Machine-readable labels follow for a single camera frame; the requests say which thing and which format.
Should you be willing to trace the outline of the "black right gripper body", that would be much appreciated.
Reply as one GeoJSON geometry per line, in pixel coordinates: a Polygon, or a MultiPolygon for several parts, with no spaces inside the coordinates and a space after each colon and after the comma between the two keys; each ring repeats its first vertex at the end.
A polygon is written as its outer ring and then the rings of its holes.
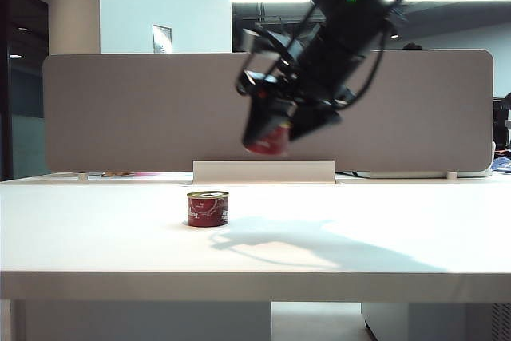
{"type": "Polygon", "coordinates": [[[310,109],[337,113],[356,102],[355,94],[345,85],[328,90],[282,58],[262,70],[251,68],[253,59],[254,56],[247,58],[236,79],[236,91],[240,95],[261,101],[270,96],[293,101],[296,112],[310,109]]]}

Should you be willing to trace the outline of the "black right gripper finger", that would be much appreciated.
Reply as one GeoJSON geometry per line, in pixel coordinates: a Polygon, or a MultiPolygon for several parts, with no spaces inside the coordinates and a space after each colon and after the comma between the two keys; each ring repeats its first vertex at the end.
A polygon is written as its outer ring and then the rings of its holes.
{"type": "Polygon", "coordinates": [[[291,118],[290,141],[296,141],[318,129],[338,124],[342,118],[328,104],[299,105],[291,118]]]}
{"type": "Polygon", "coordinates": [[[250,97],[250,109],[243,145],[246,149],[266,141],[276,130],[288,123],[296,110],[296,103],[279,97],[250,97]]]}

